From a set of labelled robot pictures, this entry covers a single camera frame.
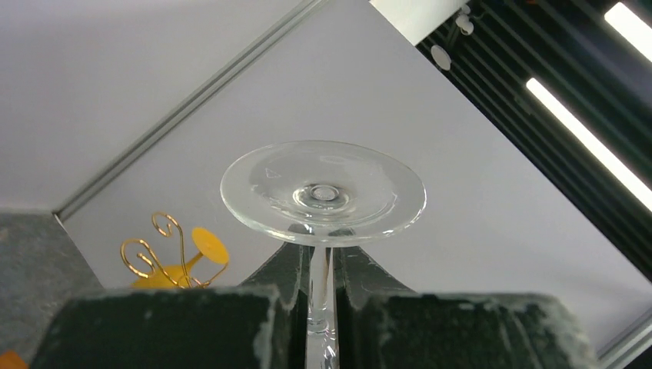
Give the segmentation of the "clear wine glass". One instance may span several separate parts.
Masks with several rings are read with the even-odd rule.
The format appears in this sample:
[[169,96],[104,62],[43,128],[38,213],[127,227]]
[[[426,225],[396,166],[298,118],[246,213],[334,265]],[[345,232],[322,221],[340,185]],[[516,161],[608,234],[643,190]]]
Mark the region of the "clear wine glass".
[[336,328],[328,310],[332,251],[412,226],[427,204],[422,180],[370,148],[292,141],[240,157],[225,171],[220,192],[242,224],[311,248],[306,365],[336,368]]

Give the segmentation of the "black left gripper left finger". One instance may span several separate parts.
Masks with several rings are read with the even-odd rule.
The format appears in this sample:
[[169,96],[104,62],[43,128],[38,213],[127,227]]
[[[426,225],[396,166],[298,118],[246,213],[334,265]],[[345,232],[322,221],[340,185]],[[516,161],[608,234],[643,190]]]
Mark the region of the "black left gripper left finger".
[[235,287],[107,290],[68,301],[33,368],[303,368],[311,249],[283,244]]

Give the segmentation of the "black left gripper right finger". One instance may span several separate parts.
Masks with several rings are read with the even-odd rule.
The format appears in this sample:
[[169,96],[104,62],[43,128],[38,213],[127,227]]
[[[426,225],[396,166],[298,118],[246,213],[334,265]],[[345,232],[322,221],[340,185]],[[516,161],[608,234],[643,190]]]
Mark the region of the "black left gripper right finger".
[[531,293],[418,293],[359,247],[333,252],[342,368],[596,368],[577,319]]

